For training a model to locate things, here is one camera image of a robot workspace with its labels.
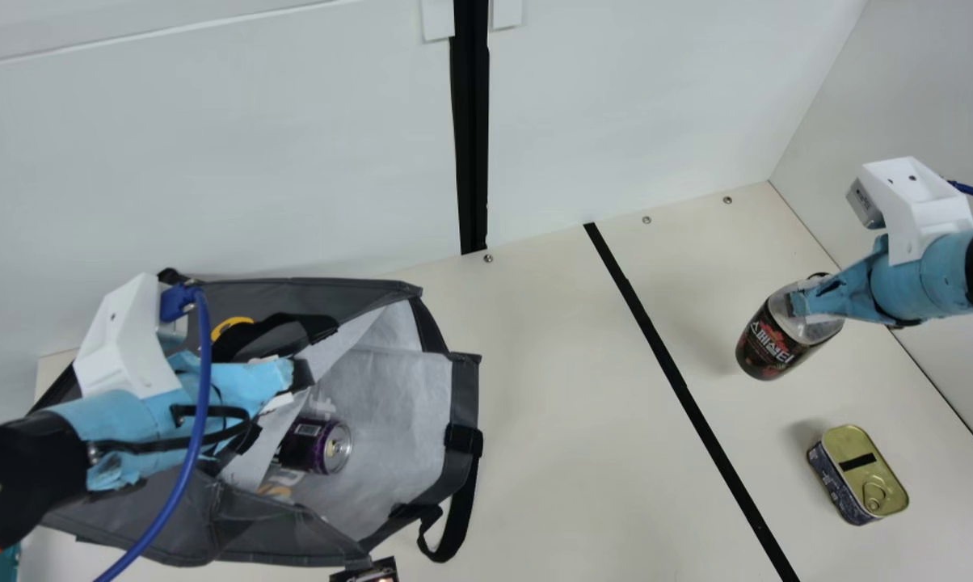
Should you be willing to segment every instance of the can lid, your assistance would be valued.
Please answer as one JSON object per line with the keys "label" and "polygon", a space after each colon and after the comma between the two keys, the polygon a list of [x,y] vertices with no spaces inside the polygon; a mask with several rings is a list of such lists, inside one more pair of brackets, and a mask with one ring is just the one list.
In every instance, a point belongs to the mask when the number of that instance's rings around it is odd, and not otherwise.
{"label": "can lid", "polygon": [[907,490],[863,428],[846,424],[820,439],[853,496],[872,516],[901,512],[910,504]]}
{"label": "can lid", "polygon": [[350,427],[343,423],[336,424],[325,435],[324,446],[325,469],[329,473],[339,472],[339,469],[347,464],[347,460],[350,459],[350,452],[353,450],[353,437],[350,434]]}

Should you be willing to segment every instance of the bag handle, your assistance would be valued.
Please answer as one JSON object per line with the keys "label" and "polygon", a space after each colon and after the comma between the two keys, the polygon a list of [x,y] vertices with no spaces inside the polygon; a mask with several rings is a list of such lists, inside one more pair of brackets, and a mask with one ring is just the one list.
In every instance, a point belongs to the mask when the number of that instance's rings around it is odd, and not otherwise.
{"label": "bag handle", "polygon": [[443,509],[434,505],[421,516],[419,549],[425,557],[435,563],[445,563],[452,559],[457,554],[457,550],[461,549],[461,544],[465,542],[465,535],[468,534],[469,521],[472,519],[472,503],[476,496],[476,478],[479,476],[479,458],[483,454],[483,434],[476,428],[449,424],[444,436],[444,444],[448,450],[471,454],[472,466],[469,468],[468,478],[465,478],[465,485],[450,498],[447,523],[443,526],[440,545],[435,550],[428,548],[425,533],[443,516]]}
{"label": "bag handle", "polygon": [[[222,331],[217,342],[213,342],[213,361],[216,364],[232,361],[242,351],[242,348],[256,342],[258,338],[268,334],[273,329],[290,323],[298,323],[303,327],[306,339],[310,344],[324,340],[327,336],[335,334],[336,329],[339,329],[339,322],[335,321],[335,318],[328,317],[327,314],[270,314],[257,323],[236,323]],[[279,351],[288,352],[290,347],[280,348],[275,353]]]}

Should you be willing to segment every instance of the yellow object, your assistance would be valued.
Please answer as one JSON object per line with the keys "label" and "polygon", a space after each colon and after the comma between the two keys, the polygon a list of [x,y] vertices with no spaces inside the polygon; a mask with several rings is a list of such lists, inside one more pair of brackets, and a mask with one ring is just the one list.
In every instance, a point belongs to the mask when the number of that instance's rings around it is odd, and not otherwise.
{"label": "yellow object", "polygon": [[221,321],[217,324],[217,327],[210,331],[210,339],[213,342],[217,342],[217,338],[220,338],[221,334],[224,334],[224,330],[232,327],[236,323],[256,323],[252,317],[228,317],[228,319]]}
{"label": "yellow object", "polygon": [[907,490],[862,428],[852,424],[831,428],[822,443],[853,496],[872,516],[902,512],[910,504]]}

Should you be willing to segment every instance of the black cable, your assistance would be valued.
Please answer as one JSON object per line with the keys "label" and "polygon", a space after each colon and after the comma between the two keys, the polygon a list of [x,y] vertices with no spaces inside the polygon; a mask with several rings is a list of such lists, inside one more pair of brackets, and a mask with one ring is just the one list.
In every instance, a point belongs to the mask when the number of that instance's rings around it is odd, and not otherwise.
{"label": "black cable", "polygon": [[[195,406],[175,404],[172,405],[170,409],[171,414],[174,416],[174,420],[177,424],[181,424],[181,417],[193,416],[196,413]],[[224,430],[217,431],[216,433],[209,433],[205,435],[203,437],[203,446],[216,445],[218,442],[243,434],[244,432],[249,431],[250,426],[253,424],[253,420],[250,419],[250,413],[246,412],[246,409],[238,408],[236,406],[210,406],[207,414],[209,416],[223,416],[228,417],[228,419],[239,419],[241,421],[240,423],[235,424],[233,427],[224,428]],[[117,452],[130,454],[150,454],[165,453],[168,452],[168,450],[186,449],[189,441],[190,437],[168,438],[150,442],[125,442],[122,440],[110,439],[96,440],[91,444],[94,445],[101,453]]]}

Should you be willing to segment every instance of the black wall seam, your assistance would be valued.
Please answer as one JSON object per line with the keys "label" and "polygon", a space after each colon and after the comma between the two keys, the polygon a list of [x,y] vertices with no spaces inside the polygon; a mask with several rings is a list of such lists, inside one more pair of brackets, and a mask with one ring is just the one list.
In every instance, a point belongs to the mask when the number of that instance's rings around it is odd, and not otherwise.
{"label": "black wall seam", "polygon": [[767,552],[767,557],[770,559],[770,563],[773,564],[774,570],[777,571],[777,574],[781,576],[783,581],[798,582],[799,577],[796,576],[796,571],[793,570],[792,564],[789,563],[789,559],[785,556],[785,552],[781,551],[781,546],[777,544],[777,539],[774,538],[774,534],[767,527],[767,522],[764,521],[763,515],[761,515],[760,510],[756,507],[755,502],[752,501],[748,490],[745,489],[745,485],[742,483],[741,478],[739,478],[738,472],[731,465],[731,460],[723,452],[723,447],[720,446],[720,442],[716,439],[716,434],[713,433],[713,429],[710,428],[708,421],[703,413],[701,413],[701,408],[698,408],[698,404],[694,401],[694,397],[687,387],[687,382],[684,381],[684,377],[677,368],[677,364],[674,358],[672,358],[670,350],[667,350],[667,346],[663,343],[663,338],[660,338],[659,332],[655,329],[652,319],[648,317],[645,306],[642,305],[637,292],[631,286],[630,280],[627,280],[627,277],[623,275],[623,269],[620,269],[615,255],[609,250],[609,245],[605,242],[604,237],[601,236],[601,231],[598,230],[594,222],[583,225],[583,228],[587,231],[587,236],[590,237],[591,243],[594,243],[594,248],[601,257],[601,262],[609,270],[609,275],[613,278],[613,283],[616,283],[620,294],[623,295],[623,301],[626,302],[627,308],[630,308],[630,313],[634,315],[634,320],[637,320],[638,327],[641,327],[641,332],[645,335],[645,340],[648,340],[648,345],[652,347],[652,353],[655,354],[655,359],[659,362],[660,367],[663,368],[665,375],[667,375],[670,386],[672,386],[674,394],[677,395],[677,400],[680,401],[684,412],[687,413],[689,420],[691,420],[691,426],[694,427],[694,431],[697,432],[701,443],[708,450],[713,464],[716,465],[717,470],[720,471],[720,475],[723,477],[723,482],[727,483],[727,489],[731,490],[731,494],[734,496],[735,501],[738,501],[738,506],[741,508],[742,513],[745,513],[745,519],[748,520],[753,533],[759,539],[760,545]]}
{"label": "black wall seam", "polygon": [[454,0],[450,106],[461,253],[487,248],[487,145],[490,130],[489,0]]}

